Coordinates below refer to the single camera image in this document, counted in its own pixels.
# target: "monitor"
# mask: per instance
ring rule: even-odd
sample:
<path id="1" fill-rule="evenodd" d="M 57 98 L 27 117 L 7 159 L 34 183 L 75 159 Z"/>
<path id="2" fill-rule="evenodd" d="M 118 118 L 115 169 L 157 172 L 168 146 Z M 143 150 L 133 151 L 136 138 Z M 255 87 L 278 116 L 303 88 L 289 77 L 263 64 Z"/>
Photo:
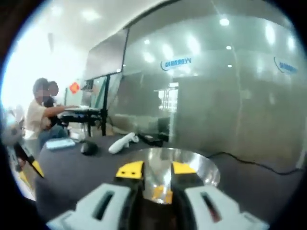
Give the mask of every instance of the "monitor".
<path id="1" fill-rule="evenodd" d="M 127 37 L 128 29 L 123 29 L 92 48 L 87 56 L 83 80 L 121 72 Z"/>

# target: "metal bowl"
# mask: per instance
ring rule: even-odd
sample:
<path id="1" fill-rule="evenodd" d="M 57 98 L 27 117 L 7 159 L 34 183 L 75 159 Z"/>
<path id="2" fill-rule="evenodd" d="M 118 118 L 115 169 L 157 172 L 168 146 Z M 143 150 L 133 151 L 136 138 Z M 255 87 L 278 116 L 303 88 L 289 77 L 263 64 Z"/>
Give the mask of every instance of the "metal bowl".
<path id="1" fill-rule="evenodd" d="M 220 172 L 216 165 L 206 157 L 195 152 L 173 148 L 142 149 L 131 154 L 127 162 L 144 161 L 145 190 L 143 197 L 158 204 L 168 204 L 166 195 L 170 191 L 171 164 L 173 161 L 186 163 L 202 179 L 204 185 L 217 186 Z"/>

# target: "red sign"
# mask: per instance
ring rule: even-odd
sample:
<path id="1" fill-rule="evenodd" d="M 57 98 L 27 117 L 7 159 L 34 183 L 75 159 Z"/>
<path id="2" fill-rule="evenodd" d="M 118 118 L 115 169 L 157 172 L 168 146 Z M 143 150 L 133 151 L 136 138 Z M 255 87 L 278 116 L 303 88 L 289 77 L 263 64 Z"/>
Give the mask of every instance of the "red sign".
<path id="1" fill-rule="evenodd" d="M 77 91 L 79 91 L 80 86 L 78 83 L 74 82 L 69 89 L 71 90 L 72 94 L 75 94 Z"/>

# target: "cable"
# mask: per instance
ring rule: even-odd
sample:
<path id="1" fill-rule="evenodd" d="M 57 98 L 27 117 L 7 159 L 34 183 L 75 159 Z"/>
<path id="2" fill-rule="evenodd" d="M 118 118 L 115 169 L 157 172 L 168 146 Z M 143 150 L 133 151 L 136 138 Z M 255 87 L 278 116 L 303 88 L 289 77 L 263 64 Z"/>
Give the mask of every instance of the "cable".
<path id="1" fill-rule="evenodd" d="M 296 173 L 296 172 L 302 172 L 304 170 L 302 169 L 293 169 L 291 171 L 288 171 L 288 172 L 277 172 L 276 170 L 270 168 L 269 166 L 267 165 L 264 165 L 264 164 L 260 164 L 260 163 L 256 163 L 256 162 L 253 162 L 253 161 L 244 161 L 244 160 L 241 160 L 239 159 L 238 157 L 232 155 L 231 153 L 228 153 L 228 152 L 218 152 L 218 153 L 215 153 L 215 154 L 212 154 L 210 155 L 209 157 L 206 157 L 208 159 L 212 158 L 212 157 L 216 157 L 216 156 L 219 156 L 219 155 L 228 155 L 228 156 L 231 156 L 232 158 L 234 158 L 235 160 L 237 160 L 238 162 L 241 162 L 241 163 L 244 163 L 244 164 L 253 164 L 253 165 L 257 165 L 259 167 L 262 167 L 262 168 L 265 168 L 275 174 L 278 174 L 278 175 L 282 175 L 282 176 L 285 176 L 285 175 L 290 175 L 290 174 L 293 174 L 293 173 Z"/>

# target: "computer mouse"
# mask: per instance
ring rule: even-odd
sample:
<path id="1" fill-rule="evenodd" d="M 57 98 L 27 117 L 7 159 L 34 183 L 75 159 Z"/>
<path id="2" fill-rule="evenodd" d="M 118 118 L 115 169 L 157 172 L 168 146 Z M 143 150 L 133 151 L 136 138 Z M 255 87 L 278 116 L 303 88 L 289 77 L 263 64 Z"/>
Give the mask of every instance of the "computer mouse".
<path id="1" fill-rule="evenodd" d="M 82 145 L 81 145 L 81 153 L 85 156 L 92 156 L 97 153 L 98 146 L 91 141 L 86 140 Z"/>

